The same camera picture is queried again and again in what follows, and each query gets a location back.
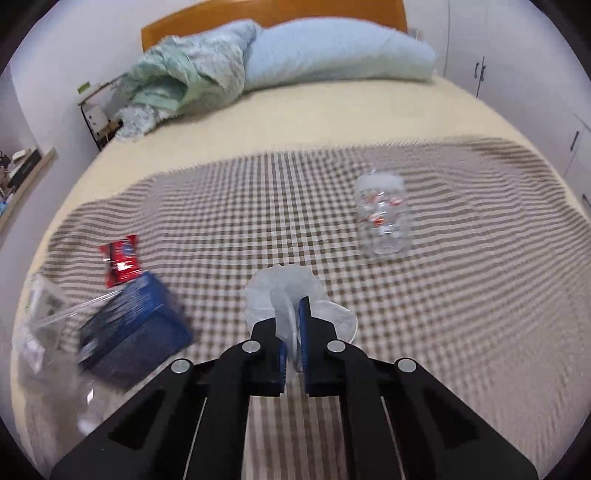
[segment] silver screw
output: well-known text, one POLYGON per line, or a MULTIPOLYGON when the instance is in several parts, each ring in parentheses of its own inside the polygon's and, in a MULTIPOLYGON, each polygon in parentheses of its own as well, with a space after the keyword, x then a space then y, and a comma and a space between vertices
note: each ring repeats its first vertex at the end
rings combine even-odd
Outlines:
POLYGON ((242 350, 246 353, 255 353, 261 349, 261 344, 256 340, 248 340, 242 344, 242 350))
POLYGON ((403 358, 398 362, 398 368, 403 372, 411 374, 417 369, 417 364, 410 358, 403 358))
POLYGON ((345 347, 346 347, 346 345, 343 342, 341 342, 340 340, 331 340, 328 343, 328 345, 326 345, 326 348, 333 353, 342 352, 343 350, 345 350, 345 347))
POLYGON ((181 358, 180 360, 175 360, 170 368, 176 374, 183 374, 189 369, 190 366, 191 365, 187 360, 181 358))

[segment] clear plastic jar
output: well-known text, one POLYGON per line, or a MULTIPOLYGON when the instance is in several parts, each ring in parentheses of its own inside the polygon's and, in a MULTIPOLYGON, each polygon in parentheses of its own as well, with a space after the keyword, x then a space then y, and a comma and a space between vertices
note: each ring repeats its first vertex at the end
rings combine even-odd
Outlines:
POLYGON ((374 170, 355 182, 359 246, 377 258, 405 255, 411 246, 411 215, 404 180, 374 170))

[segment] checkered blanket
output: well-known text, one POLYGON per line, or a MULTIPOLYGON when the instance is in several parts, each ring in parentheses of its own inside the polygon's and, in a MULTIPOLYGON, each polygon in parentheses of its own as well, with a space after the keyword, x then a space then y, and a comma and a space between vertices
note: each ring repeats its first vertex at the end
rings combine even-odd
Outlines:
MULTIPOLYGON (((464 139, 264 153, 158 174, 73 212, 42 273, 74 301, 96 297, 105 289, 98 246, 130 233, 143 269, 186 307, 195 341, 179 356, 194 362, 248 337, 253 273, 295 263, 357 314, 355 343, 369 356, 415 358, 541 475, 589 413, 591 228, 522 147, 464 139), (413 244, 398 260, 357 248, 353 184, 376 164, 408 190, 413 244)), ((39 422, 67 417, 29 413, 34 444, 39 422)), ((51 454, 78 440, 61 435, 51 454)), ((36 455, 50 456, 36 443, 36 455)), ((252 399, 245 478, 346 478, 342 454, 337 398, 308 399, 294 382, 279 399, 252 399)))

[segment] blue box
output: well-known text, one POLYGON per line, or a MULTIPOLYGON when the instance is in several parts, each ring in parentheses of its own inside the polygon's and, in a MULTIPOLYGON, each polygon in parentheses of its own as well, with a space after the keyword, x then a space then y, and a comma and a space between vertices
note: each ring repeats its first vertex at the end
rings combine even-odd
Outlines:
POLYGON ((193 340, 183 310, 150 272, 129 282, 80 328, 78 364, 129 389, 193 340))

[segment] light blue pillow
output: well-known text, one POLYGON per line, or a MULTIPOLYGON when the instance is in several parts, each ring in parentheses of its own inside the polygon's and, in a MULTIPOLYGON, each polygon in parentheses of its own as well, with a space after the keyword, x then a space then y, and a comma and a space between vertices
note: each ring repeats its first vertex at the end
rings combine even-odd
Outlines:
POLYGON ((352 18, 305 18, 269 28, 246 50, 245 91, 323 80, 428 80, 436 55, 402 32, 352 18))

